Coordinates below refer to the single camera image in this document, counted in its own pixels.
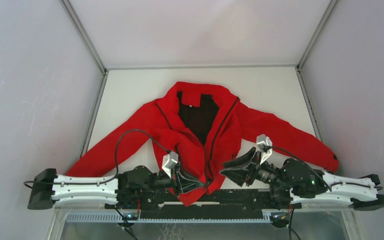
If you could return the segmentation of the red jacket black lining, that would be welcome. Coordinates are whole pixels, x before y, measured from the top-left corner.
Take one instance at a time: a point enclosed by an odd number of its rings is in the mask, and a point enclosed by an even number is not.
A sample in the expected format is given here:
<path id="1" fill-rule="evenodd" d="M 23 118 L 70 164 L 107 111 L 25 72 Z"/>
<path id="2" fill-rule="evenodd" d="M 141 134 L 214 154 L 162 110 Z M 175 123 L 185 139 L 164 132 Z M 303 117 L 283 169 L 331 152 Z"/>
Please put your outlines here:
<path id="1" fill-rule="evenodd" d="M 272 113 L 249 108 L 221 85 L 176 82 L 164 97 L 142 105 L 124 123 L 88 150 L 68 171 L 72 177 L 101 177 L 136 153 L 152 137 L 157 164 L 168 150 L 182 167 L 206 187 L 180 194 L 190 206 L 202 195 L 219 190 L 223 163 L 237 157 L 242 140 L 265 134 L 276 148 L 334 172 L 339 161 L 315 136 Z"/>

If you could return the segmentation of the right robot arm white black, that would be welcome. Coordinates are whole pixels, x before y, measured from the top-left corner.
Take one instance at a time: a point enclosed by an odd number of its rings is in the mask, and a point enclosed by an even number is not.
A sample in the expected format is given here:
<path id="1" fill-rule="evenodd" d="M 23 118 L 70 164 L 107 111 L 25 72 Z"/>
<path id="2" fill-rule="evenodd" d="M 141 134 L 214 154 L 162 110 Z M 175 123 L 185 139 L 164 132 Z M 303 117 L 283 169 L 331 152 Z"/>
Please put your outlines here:
<path id="1" fill-rule="evenodd" d="M 253 147 L 246 154 L 225 162 L 220 174 L 240 187 L 255 181 L 267 184 L 268 204 L 278 210 L 302 204 L 343 205 L 356 211 L 384 208 L 378 175 L 342 177 L 314 169 L 294 155 L 286 159 L 282 167 L 276 167 L 267 162 L 272 150 L 272 146 L 259 150 Z"/>

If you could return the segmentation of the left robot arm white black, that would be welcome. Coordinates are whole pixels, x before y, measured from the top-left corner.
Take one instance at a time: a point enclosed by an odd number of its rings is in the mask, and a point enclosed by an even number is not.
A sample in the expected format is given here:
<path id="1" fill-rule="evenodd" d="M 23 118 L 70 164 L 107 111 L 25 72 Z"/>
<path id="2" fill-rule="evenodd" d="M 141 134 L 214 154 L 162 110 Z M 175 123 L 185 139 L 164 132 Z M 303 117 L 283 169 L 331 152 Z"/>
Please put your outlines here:
<path id="1" fill-rule="evenodd" d="M 144 165 L 108 177 L 71 177 L 47 168 L 34 180 L 24 182 L 30 188 L 27 208 L 48 210 L 56 205 L 103 203 L 106 207 L 134 209 L 143 193 L 173 190 L 176 196 L 204 187 L 204 183 L 186 173 L 179 164 L 151 172 Z"/>

